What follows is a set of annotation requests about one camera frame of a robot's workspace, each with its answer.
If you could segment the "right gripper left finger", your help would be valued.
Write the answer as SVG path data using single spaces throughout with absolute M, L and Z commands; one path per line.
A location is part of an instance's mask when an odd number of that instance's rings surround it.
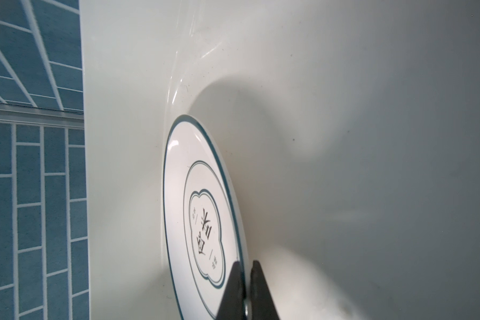
M 244 320 L 245 280 L 243 268 L 236 261 L 231 268 L 223 297 L 219 305 L 216 320 Z

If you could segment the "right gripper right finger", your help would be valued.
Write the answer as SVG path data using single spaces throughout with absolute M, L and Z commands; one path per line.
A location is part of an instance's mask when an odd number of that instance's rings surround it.
M 254 260 L 250 276 L 249 297 L 252 320 L 280 320 L 263 269 Z

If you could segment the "white plate thin dark rim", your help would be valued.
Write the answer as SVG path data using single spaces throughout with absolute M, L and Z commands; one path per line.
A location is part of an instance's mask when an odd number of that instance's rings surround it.
M 216 142 L 180 115 L 163 162 L 163 216 L 169 268 L 182 319 L 215 319 L 234 263 L 249 276 L 237 197 Z

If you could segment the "white plastic bin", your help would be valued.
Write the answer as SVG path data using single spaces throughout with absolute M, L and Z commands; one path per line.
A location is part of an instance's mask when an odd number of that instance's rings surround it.
M 200 120 L 282 319 L 480 319 L 480 1 L 81 1 L 90 317 L 178 319 Z

